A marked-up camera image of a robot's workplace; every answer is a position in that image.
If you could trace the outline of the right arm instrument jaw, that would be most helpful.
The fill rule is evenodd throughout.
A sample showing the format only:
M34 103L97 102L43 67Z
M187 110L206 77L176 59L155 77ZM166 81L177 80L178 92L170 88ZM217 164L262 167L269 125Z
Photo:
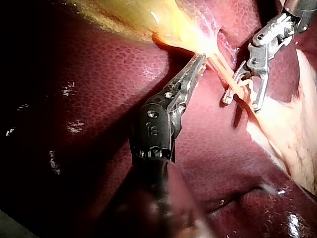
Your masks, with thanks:
M236 72L233 75L233 85L229 86L225 91L222 102L224 104L231 104L234 98L234 95L237 95L240 99L245 98L246 92L243 89L244 85L242 84L243 80L249 79L251 77L251 70L247 66L247 61L242 61L241 65L238 67Z
M259 89L257 92L257 97L253 102L253 111L255 113L259 113L260 110L262 109L263 102L264 102L264 97L267 89L267 83L268 83L268 72L260 72L256 74L256 77L260 78L260 85Z

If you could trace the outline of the right arm instrument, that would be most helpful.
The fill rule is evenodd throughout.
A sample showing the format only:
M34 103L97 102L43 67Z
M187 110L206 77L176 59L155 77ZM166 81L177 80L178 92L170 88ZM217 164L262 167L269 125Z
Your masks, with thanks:
M252 76L268 74L268 62L283 47L288 46L295 33L295 24L291 15L282 13L271 19L249 44L250 58L247 67Z

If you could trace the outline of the left arm instrument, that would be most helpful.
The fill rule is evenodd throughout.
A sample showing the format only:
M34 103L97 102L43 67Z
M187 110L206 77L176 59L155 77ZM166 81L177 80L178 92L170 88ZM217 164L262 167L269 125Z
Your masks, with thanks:
M156 158L175 161L175 139L186 109L181 86L167 84L138 111L129 138L133 163Z

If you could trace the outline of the left arm instrument jaw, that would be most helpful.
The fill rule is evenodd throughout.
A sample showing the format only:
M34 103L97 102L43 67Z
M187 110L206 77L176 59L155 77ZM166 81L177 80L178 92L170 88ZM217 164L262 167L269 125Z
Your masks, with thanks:
M180 87L180 104L188 106L198 80L206 70L206 60L197 60L186 65Z
M194 54L186 66L170 82L171 89L190 89L206 70L206 55Z

